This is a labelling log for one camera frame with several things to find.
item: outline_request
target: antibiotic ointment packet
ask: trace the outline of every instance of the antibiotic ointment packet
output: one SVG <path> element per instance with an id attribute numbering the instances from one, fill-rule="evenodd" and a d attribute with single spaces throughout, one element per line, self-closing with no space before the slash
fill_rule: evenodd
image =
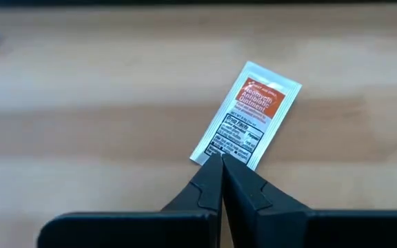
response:
<path id="1" fill-rule="evenodd" d="M 231 154 L 255 170 L 301 84 L 248 61 L 190 158 Z"/>

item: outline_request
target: orange label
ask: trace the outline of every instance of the orange label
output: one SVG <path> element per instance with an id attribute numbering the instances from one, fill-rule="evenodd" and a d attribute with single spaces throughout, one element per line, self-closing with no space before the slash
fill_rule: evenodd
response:
<path id="1" fill-rule="evenodd" d="M 274 117 L 283 99 L 283 93 L 250 78 L 247 78 L 236 97 L 237 101 L 252 107 L 270 118 Z"/>

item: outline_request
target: wooden surface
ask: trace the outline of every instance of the wooden surface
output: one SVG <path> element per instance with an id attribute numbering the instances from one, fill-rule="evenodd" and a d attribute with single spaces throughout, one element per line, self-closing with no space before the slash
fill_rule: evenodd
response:
<path id="1" fill-rule="evenodd" d="M 261 176 L 310 207 L 397 208 L 397 6 L 9 9 L 0 32 L 0 247 L 168 203 L 247 60 L 303 84 Z"/>

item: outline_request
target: wooden table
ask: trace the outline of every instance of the wooden table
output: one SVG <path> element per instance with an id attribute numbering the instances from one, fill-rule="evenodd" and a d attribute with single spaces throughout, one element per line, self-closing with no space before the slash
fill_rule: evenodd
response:
<path id="1" fill-rule="evenodd" d="M 67 211 L 162 208 L 247 60 L 303 84 L 261 176 L 397 208 L 397 6 L 6 9 L 0 32 L 0 247 Z"/>

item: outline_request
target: white object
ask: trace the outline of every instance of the white object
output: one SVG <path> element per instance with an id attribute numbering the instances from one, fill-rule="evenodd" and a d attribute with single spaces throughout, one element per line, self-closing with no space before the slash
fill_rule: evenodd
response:
<path id="1" fill-rule="evenodd" d="M 190 158 L 231 154 L 255 170 L 301 84 L 248 61 Z"/>

